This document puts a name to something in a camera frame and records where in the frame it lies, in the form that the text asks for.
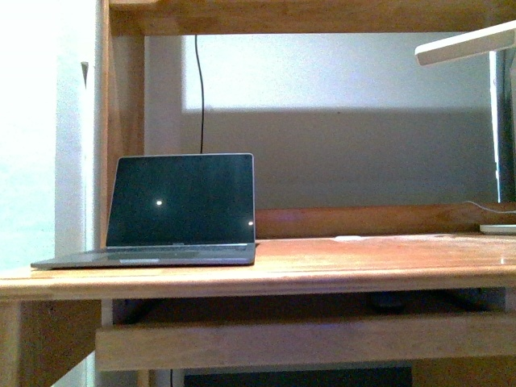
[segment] open laptop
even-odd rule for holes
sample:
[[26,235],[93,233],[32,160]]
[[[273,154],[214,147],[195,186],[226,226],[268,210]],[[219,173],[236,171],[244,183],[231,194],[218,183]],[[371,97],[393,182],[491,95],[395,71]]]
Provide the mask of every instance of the open laptop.
[[123,157],[106,248],[31,266],[253,264],[254,207],[251,154]]

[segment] desk lamp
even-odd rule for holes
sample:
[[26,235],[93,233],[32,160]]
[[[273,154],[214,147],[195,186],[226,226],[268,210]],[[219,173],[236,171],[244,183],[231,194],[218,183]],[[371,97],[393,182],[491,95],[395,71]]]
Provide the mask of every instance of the desk lamp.
[[[423,44],[416,48],[415,55],[418,63],[426,66],[512,47],[516,47],[516,20]],[[510,80],[514,112],[513,128],[516,128],[516,60],[513,60],[510,69]],[[481,231],[493,234],[516,234],[516,225],[482,225]]]

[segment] wood grain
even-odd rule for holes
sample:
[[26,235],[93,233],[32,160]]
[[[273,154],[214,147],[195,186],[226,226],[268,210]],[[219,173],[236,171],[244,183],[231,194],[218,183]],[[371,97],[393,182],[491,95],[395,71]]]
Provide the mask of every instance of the wood grain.
[[512,0],[111,0],[145,35],[472,31],[516,19]]
[[0,385],[47,387],[94,350],[100,303],[0,303],[0,321]]
[[516,237],[259,241],[253,266],[0,273],[0,301],[183,298],[516,286]]
[[[516,311],[516,291],[506,290],[506,310]],[[412,363],[413,387],[506,387],[516,385],[516,356],[461,357]]]
[[103,14],[102,134],[101,134],[101,241],[106,240],[107,218],[114,175],[122,156],[144,154],[144,37],[133,30],[116,30],[127,20],[115,19],[107,2]]
[[113,327],[97,333],[97,365],[109,371],[508,355],[516,352],[514,323],[514,314],[488,313]]
[[[485,206],[498,211],[516,210],[516,203],[485,203]],[[480,224],[515,223],[516,214],[496,214],[471,203],[256,212],[256,233],[260,239],[476,232]]]

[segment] laptop screen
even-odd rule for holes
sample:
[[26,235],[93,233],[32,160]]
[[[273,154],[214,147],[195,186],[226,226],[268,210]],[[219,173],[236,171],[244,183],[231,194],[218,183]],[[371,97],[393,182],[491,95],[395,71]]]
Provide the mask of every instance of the laptop screen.
[[251,154],[119,160],[106,246],[254,241]]

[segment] laptop keyboard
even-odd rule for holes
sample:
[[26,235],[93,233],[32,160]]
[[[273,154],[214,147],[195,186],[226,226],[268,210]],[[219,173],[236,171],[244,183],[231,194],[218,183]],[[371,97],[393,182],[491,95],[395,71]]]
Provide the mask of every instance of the laptop keyboard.
[[177,246],[157,246],[157,247],[141,247],[141,248],[121,248],[119,252],[243,252],[247,248],[247,244],[237,245],[213,245],[213,244],[196,244],[177,245]]

